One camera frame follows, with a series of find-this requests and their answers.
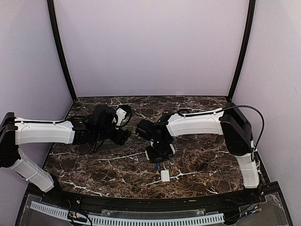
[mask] wire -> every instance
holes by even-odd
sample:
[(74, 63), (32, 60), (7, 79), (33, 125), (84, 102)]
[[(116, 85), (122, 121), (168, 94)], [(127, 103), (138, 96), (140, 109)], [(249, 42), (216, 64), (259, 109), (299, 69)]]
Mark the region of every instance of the wire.
[[(55, 203), (54, 201), (52, 201), (47, 195), (43, 194), (43, 196), (44, 196), (45, 198), (47, 198), (53, 205), (59, 206), (57, 203)], [(75, 214), (76, 214), (76, 213), (79, 213), (79, 214), (83, 215), (83, 216), (84, 216), (85, 218), (87, 218), (87, 220), (90, 222), (90, 226), (93, 226), (92, 220), (89, 218), (88, 214), (86, 214), (86, 213), (84, 213), (84, 212), (82, 212), (82, 211), (73, 210), (73, 209), (71, 208), (72, 205), (71, 205), (70, 200), (67, 199), (66, 201), (68, 201), (68, 203), (69, 203), (69, 208), (67, 208), (68, 212), (72, 211), (72, 212), (74, 212)]]
[(188, 111), (187, 109), (180, 109), (177, 113), (178, 113), (178, 115), (179, 116), (181, 116), (181, 117), (193, 117), (193, 116), (201, 116), (201, 115), (209, 115), (209, 114), (215, 114), (215, 113), (220, 113), (220, 112), (224, 112), (224, 111), (227, 111), (227, 110), (230, 110), (230, 109), (235, 109), (235, 108), (250, 108), (250, 109), (252, 109), (252, 110), (254, 110), (254, 111), (256, 111), (259, 115), (260, 115), (260, 117), (261, 117), (261, 120), (262, 120), (262, 127), (261, 127), (261, 131), (260, 131), (260, 134), (259, 134), (259, 136), (258, 136), (258, 139), (257, 139), (257, 142), (256, 142), (256, 144), (255, 144), (255, 147), (252, 149), (252, 153), (251, 153), (251, 158), (252, 158), (252, 161), (254, 161), (254, 151), (257, 149), (257, 146), (258, 146), (258, 144), (259, 144), (259, 141), (260, 141), (260, 139), (261, 139), (261, 137), (262, 137), (262, 134), (263, 134), (263, 130), (264, 130), (264, 117), (263, 117), (263, 115), (262, 115), (262, 113), (258, 110), (258, 109), (256, 109), (256, 108), (254, 108), (254, 107), (252, 107), (252, 106), (248, 106), (248, 105), (237, 105), (237, 106), (233, 106), (233, 107), (228, 107), (228, 108), (223, 108), (223, 109), (221, 109), (221, 110), (218, 110), (218, 111), (216, 111), (216, 112), (207, 112), (207, 113), (197, 113), (197, 114), (182, 114), (181, 112), (183, 112), (183, 111)]
[(239, 217), (239, 218), (237, 218), (237, 219), (232, 219), (232, 220), (228, 220), (228, 221), (238, 221), (238, 220), (240, 220), (240, 219), (242, 219), (242, 218), (244, 218), (244, 217), (246, 217), (247, 215), (246, 214), (244, 214), (244, 215), (242, 215), (241, 217)]
[(85, 116), (72, 116), (68, 119), (64, 119), (61, 121), (32, 121), (32, 120), (25, 120), (25, 121), (15, 121), (14, 123), (39, 123), (39, 124), (59, 124), (59, 123), (63, 123), (65, 121), (68, 121), (70, 119), (82, 119)]
[(250, 205), (248, 205), (246, 208), (244, 208), (242, 211), (240, 211), (238, 214), (235, 214), (234, 216), (232, 216), (232, 217), (230, 217), (230, 218), (227, 218), (227, 219), (225, 219), (225, 220), (230, 220), (230, 219), (232, 219), (232, 218), (234, 218), (234, 217), (237, 217), (238, 215), (240, 215), (240, 214), (246, 212), (246, 211), (247, 211), (254, 203), (255, 203), (255, 201), (252, 202)]
[(245, 205), (246, 204), (246, 202), (236, 202), (231, 199), (225, 199), (225, 201), (235, 203), (236, 205)]
[(14, 124), (14, 123), (15, 123), (15, 121), (11, 121), (11, 122), (9, 122), (9, 123), (3, 125), (3, 127), (0, 129), (0, 136), (1, 136), (2, 132), (3, 132), (3, 130), (5, 130), (5, 127), (6, 127), (7, 125), (11, 125), (11, 124)]
[(259, 160), (259, 154), (258, 154), (258, 152), (254, 152), (254, 153), (256, 153), (256, 155), (255, 155), (255, 158), (256, 158), (256, 168), (257, 169), (259, 169), (259, 167), (260, 167), (260, 164), (261, 164), (261, 162), (260, 162), (260, 160)]
[[(86, 217), (87, 218), (87, 221), (89, 220), (89, 222), (90, 222), (90, 226), (93, 226), (93, 223), (92, 223), (92, 220), (86, 215), (84, 215), (83, 213), (80, 213), (80, 212), (78, 212), (78, 211), (74, 211), (74, 210), (72, 210), (73, 212), (74, 212), (74, 216), (76, 216), (77, 217), (77, 213), (79, 213), (79, 214), (81, 214), (81, 215), (83, 215), (84, 217)], [(72, 223), (70, 223), (71, 225), (74, 225), (74, 226), (83, 226), (83, 225), (85, 225), (86, 224), (86, 222), (83, 222), (83, 224), (80, 224), (80, 223), (76, 223), (76, 222), (74, 222), (74, 220), (73, 220), (73, 218), (71, 217), (69, 220), (71, 220), (71, 222)]]
[(104, 141), (105, 141), (105, 140), (102, 140), (102, 141), (101, 141), (101, 143), (99, 144), (99, 146), (95, 149), (95, 152), (97, 152), (98, 149), (104, 144)]

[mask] power cord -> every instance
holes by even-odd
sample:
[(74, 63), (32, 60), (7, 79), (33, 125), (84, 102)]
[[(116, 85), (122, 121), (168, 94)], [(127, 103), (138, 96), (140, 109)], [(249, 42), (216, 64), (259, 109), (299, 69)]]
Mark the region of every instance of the power cord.
[(224, 111), (227, 111), (227, 110), (230, 110), (230, 109), (235, 109), (235, 108), (250, 108), (250, 109), (256, 111), (256, 112), (260, 115), (260, 117), (261, 117), (261, 120), (262, 120), (261, 131), (260, 131), (260, 134), (259, 134), (259, 136), (258, 136), (257, 142), (256, 142), (256, 144), (255, 144), (255, 147), (252, 148), (252, 152), (251, 152), (251, 160), (254, 161), (254, 151), (256, 151), (257, 146), (258, 146), (258, 144), (259, 144), (259, 141), (260, 141), (260, 139), (261, 139), (261, 137), (262, 137), (263, 130), (264, 130), (264, 124), (265, 124), (265, 123), (264, 123), (264, 117), (263, 117), (262, 113), (261, 113), (258, 109), (254, 108), (254, 107), (252, 107), (252, 106), (248, 106), (248, 105), (237, 105), (237, 106), (233, 106), (233, 107), (223, 108), (223, 109), (218, 110), (218, 111), (216, 111), (216, 112), (197, 113), (197, 114), (182, 114), (181, 112), (184, 112), (184, 111), (185, 111), (185, 112), (188, 112), (188, 113), (189, 113), (189, 111), (188, 111), (188, 109), (180, 109), (179, 111), (177, 111), (177, 114), (178, 114), (179, 116), (181, 116), (181, 117), (194, 117), (194, 116), (201, 116), (201, 115), (209, 115), (209, 114), (220, 113), (220, 112), (224, 112)]
[(234, 216), (232, 216), (232, 217), (230, 217), (230, 218), (227, 218), (227, 219), (225, 219), (225, 221), (238, 221), (238, 220), (240, 220), (240, 219), (242, 219), (242, 218), (244, 218), (244, 217), (246, 217), (246, 216), (248, 216), (248, 215), (251, 215), (251, 214), (254, 214), (254, 213), (257, 213), (258, 211), (261, 211), (261, 205), (262, 205), (262, 198), (261, 198), (261, 196), (259, 196), (259, 200), (260, 200), (260, 202), (259, 202), (259, 204), (258, 205), (256, 205), (256, 206), (254, 206), (251, 210), (248, 210), (256, 201), (254, 201), (254, 202), (252, 202), (250, 205), (248, 205), (246, 208), (244, 208), (242, 211), (240, 211), (238, 214), (236, 214), (236, 215), (234, 215)]
[(25, 120), (25, 121), (14, 121), (12, 123), (39, 123), (39, 124), (59, 124), (59, 123), (63, 123), (65, 121), (68, 121), (70, 119), (82, 119), (82, 118), (85, 118), (85, 116), (72, 116), (68, 119), (64, 119), (64, 120), (61, 120), (61, 121), (32, 121), (32, 120)]

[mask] white arm cover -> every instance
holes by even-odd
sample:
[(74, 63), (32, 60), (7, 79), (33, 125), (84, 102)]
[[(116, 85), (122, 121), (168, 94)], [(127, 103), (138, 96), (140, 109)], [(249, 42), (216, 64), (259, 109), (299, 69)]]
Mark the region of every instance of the white arm cover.
[(54, 187), (51, 175), (30, 160), (20, 148), (18, 149), (18, 152), (21, 159), (18, 159), (15, 164), (9, 168), (24, 177), (26, 181), (35, 184), (41, 191), (50, 191)]
[(63, 143), (72, 144), (75, 132), (70, 121), (55, 124), (45, 123), (22, 123), (28, 121), (23, 118), (16, 118), (15, 121), (21, 121), (15, 125), (16, 145), (28, 143)]

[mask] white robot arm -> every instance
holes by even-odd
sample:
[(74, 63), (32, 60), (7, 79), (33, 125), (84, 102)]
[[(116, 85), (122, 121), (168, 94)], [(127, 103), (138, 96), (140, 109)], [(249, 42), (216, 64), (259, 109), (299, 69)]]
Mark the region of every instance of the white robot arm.
[[(234, 106), (230, 103), (225, 108)], [(258, 165), (252, 158), (257, 150), (254, 149), (251, 124), (237, 108), (163, 115), (156, 123), (142, 120), (136, 129), (137, 135), (150, 141), (145, 153), (152, 162), (163, 161), (175, 153), (173, 137), (206, 133), (224, 135), (228, 151), (240, 166), (244, 187), (257, 188), (260, 178)]]
[(116, 111), (106, 105), (99, 105), (91, 115), (63, 121), (33, 121), (7, 113), (0, 126), (0, 167), (14, 170), (41, 191), (49, 192), (55, 187), (55, 178), (30, 160), (19, 145), (96, 144), (105, 139), (123, 145), (131, 132), (122, 130), (120, 125), (129, 114), (132, 113), (127, 105)]

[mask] black curved edge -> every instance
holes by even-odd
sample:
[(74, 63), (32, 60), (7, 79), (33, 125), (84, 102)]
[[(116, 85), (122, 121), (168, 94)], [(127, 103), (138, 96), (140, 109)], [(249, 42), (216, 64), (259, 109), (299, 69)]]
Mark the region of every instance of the black curved edge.
[(248, 47), (248, 42), (250, 38), (250, 33), (251, 33), (251, 28), (252, 28), (252, 22), (253, 22), (253, 16), (254, 16), (254, 11), (255, 11), (255, 2), (256, 0), (250, 0), (249, 1), (249, 8), (248, 8), (248, 14), (246, 18), (246, 26), (245, 26), (245, 32), (244, 32), (244, 37), (243, 41), (241, 44), (241, 49), (238, 57), (238, 62), (236, 65), (236, 69), (234, 72), (232, 84), (229, 90), (229, 94), (227, 96), (227, 101), (231, 102), (235, 93), (236, 86), (238, 84), (238, 80), (241, 74), (241, 70), (244, 64), (245, 56), (246, 56), (246, 50)]
[[(267, 183), (263, 187), (264, 195), (279, 193), (289, 226), (293, 226), (290, 213), (284, 200), (282, 191), (278, 182)], [(23, 197), (21, 207), (18, 213), (15, 226), (19, 226), (22, 213), (29, 194), (42, 197), (43, 202), (52, 204), (47, 198), (43, 197), (42, 192), (34, 185), (29, 184)], [(133, 212), (171, 212), (184, 210), (205, 209), (209, 212), (224, 213), (225, 217), (233, 216), (239, 213), (240, 205), (227, 202), (226, 199), (240, 197), (244, 191), (236, 191), (225, 194), (216, 194), (209, 196), (181, 198), (181, 199), (122, 199), (107, 198), (99, 196), (90, 196), (66, 192), (67, 198), (71, 200), (72, 208), (85, 213), (101, 213), (102, 210), (133, 211)]]
[(70, 92), (70, 95), (72, 97), (72, 100), (75, 101), (77, 99), (76, 93), (74, 86), (72, 84), (71, 76), (67, 67), (66, 59), (65, 59), (65, 54), (63, 51), (63, 46), (61, 42), (61, 37), (60, 33), (58, 30), (58, 25), (57, 25), (57, 20), (56, 20), (56, 15), (55, 15), (55, 6), (53, 0), (47, 0), (48, 4), (48, 11), (49, 11), (49, 17), (50, 17), (50, 22), (51, 22), (51, 27), (52, 27), (52, 32), (53, 32), (53, 37), (55, 39), (55, 45), (56, 45), (56, 50), (58, 53), (58, 57), (61, 62), (61, 67), (64, 73), (64, 77)]

